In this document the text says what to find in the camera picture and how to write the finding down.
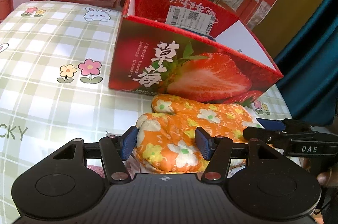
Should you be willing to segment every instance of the table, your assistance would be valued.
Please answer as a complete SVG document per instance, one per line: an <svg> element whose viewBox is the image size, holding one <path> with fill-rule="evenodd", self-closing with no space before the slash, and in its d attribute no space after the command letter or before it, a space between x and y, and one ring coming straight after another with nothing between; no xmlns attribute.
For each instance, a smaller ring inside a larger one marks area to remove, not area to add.
<svg viewBox="0 0 338 224"><path fill-rule="evenodd" d="M0 24L2 223L10 224L19 216L11 186L21 173L71 139L96 142L107 133L121 135L151 111L151 96L107 87L120 13L110 11L109 21L88 23L85 7L29 2ZM81 80L86 76L79 64L86 59L101 63L100 82ZM62 66L68 77L60 74ZM291 118L276 86L250 107L262 118Z"/></svg>

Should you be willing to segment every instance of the checkered tablecloth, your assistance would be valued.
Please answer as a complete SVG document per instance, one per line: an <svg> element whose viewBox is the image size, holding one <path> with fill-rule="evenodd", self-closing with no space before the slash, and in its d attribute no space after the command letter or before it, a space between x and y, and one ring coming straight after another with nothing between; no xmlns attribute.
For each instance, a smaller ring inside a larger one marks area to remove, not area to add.
<svg viewBox="0 0 338 224"><path fill-rule="evenodd" d="M73 138L121 135L151 111L152 97L107 87L120 13L90 22L86 7L30 2L0 24L0 224L19 216L11 186L29 167ZM101 63L101 82L81 80L86 59ZM77 72L60 77L68 65ZM276 86L258 101L251 108L262 118L291 117Z"/></svg>

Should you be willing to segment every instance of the cardboard box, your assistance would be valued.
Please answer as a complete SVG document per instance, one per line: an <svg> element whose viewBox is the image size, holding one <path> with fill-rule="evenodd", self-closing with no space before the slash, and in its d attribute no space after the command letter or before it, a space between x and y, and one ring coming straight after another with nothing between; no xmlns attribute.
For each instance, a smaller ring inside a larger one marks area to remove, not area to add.
<svg viewBox="0 0 338 224"><path fill-rule="evenodd" d="M115 90L248 105L283 77L239 18L207 0L126 0L120 23Z"/></svg>

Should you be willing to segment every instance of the teal curtain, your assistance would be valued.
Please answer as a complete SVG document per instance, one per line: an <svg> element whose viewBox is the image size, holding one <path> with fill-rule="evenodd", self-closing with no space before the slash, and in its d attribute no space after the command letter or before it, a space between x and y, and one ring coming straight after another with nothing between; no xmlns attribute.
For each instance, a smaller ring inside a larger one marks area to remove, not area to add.
<svg viewBox="0 0 338 224"><path fill-rule="evenodd" d="M338 0L323 0L275 58L277 83L294 119L328 125L338 96Z"/></svg>

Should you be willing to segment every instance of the oven mitt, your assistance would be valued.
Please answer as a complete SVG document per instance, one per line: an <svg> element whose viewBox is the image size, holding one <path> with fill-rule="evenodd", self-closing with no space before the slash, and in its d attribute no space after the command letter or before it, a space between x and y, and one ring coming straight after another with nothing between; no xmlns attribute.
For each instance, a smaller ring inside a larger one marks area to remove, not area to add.
<svg viewBox="0 0 338 224"><path fill-rule="evenodd" d="M256 123L238 104L203 104L173 95L157 95L154 113L139 117L134 156L142 169L155 173L203 172L208 164L195 144L195 129L203 127L211 136L226 136L246 142L243 130ZM233 159L232 166L243 159Z"/></svg>

